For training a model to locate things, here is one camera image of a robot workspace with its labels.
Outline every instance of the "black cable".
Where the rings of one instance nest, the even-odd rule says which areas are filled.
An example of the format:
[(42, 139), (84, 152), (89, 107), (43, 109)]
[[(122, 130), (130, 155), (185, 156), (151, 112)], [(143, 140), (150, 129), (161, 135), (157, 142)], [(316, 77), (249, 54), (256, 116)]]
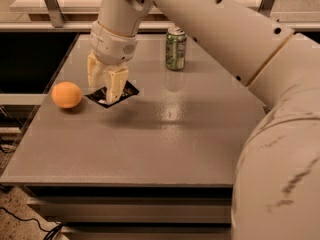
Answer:
[(61, 230), (62, 224), (56, 226), (51, 231), (46, 234), (46, 236), (43, 238), (43, 240), (53, 240), (54, 236)]
[(6, 208), (4, 208), (4, 207), (0, 207), (0, 210), (4, 210), (6, 213), (8, 213), (8, 214), (10, 214), (12, 217), (14, 217), (15, 219), (17, 219), (17, 220), (20, 220), (20, 221), (23, 221), (23, 222), (26, 222), (26, 221), (36, 221), (37, 223), (38, 223), (38, 227), (40, 228), (40, 230), (42, 230), (43, 232), (46, 232), (46, 233), (50, 233), (50, 232), (52, 232), (54, 229), (56, 229), (57, 227), (59, 227), (60, 226), (60, 229), (62, 228), (62, 225), (60, 224), (59, 226), (57, 226), (57, 227), (55, 227), (54, 229), (52, 229), (52, 230), (45, 230), (45, 229), (43, 229), (42, 227), (41, 227), (41, 224), (40, 224), (40, 222), (37, 220), (37, 219), (35, 219), (35, 218), (31, 218), (31, 219), (21, 219), (21, 218), (19, 218), (18, 216), (16, 216), (15, 214), (13, 214), (12, 212), (10, 212), (9, 210), (7, 210)]

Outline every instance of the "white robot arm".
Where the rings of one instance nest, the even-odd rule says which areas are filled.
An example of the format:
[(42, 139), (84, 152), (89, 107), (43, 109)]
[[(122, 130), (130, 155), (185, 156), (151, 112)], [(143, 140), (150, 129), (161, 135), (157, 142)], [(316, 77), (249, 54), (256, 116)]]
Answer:
[(238, 162), (233, 239), (320, 239), (320, 46), (231, 0), (143, 1), (272, 108)]
[(122, 95), (129, 74), (126, 61), (134, 55), (140, 22), (151, 6), (144, 0), (102, 0), (89, 39), (88, 78), (93, 88), (107, 86), (107, 104)]

